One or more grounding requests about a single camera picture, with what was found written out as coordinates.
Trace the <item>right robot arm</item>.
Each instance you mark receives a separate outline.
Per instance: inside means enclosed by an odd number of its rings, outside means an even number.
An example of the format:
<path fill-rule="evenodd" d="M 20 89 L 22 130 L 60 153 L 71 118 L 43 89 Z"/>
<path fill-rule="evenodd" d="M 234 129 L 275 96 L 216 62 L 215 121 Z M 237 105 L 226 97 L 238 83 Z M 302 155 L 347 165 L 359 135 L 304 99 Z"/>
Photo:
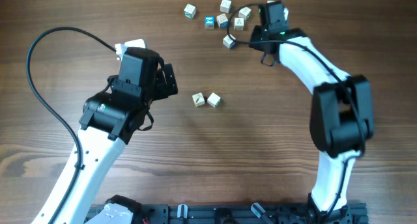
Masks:
<path fill-rule="evenodd" d="M 259 14 L 250 47 L 273 55 L 312 94 L 309 131 L 319 150 L 319 166 L 310 199 L 321 219 L 335 217 L 347 204 L 354 163 L 375 131 L 369 81 L 337 68 L 304 31 L 290 28 L 282 2 L 259 5 Z"/>

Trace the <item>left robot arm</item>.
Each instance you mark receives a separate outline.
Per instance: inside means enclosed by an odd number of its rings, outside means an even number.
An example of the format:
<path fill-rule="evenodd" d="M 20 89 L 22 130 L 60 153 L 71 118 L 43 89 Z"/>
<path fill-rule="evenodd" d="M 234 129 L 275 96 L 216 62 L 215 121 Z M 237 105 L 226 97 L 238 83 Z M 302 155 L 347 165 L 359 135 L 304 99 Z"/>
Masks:
<path fill-rule="evenodd" d="M 119 73 L 88 98 L 72 153 L 34 223 L 82 223 L 105 176 L 135 131 L 151 118 L 153 101 L 178 93 L 171 64 L 155 51 L 127 47 Z"/>

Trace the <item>hammer picture wooden block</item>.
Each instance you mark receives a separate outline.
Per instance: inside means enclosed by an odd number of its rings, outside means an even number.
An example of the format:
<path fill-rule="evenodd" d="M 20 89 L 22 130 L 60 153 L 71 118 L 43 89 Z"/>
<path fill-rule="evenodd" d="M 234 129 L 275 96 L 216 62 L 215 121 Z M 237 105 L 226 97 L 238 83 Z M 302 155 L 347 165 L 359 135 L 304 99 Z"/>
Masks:
<path fill-rule="evenodd" d="M 199 107 L 199 106 L 205 104 L 205 97 L 203 96 L 203 94 L 201 92 L 197 93 L 197 94 L 194 94 L 192 96 L 192 99 L 193 99 L 193 103 L 196 107 Z"/>

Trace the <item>green V wooden block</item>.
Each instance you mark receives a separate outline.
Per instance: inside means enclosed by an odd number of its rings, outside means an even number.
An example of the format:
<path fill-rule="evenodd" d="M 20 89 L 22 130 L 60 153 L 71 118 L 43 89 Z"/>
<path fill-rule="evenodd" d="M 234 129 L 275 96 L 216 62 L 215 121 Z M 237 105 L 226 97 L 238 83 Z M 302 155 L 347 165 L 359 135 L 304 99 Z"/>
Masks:
<path fill-rule="evenodd" d="M 221 102 L 221 97 L 218 96 L 214 92 L 207 98 L 207 103 L 211 105 L 212 107 L 217 107 L 220 102 Z"/>

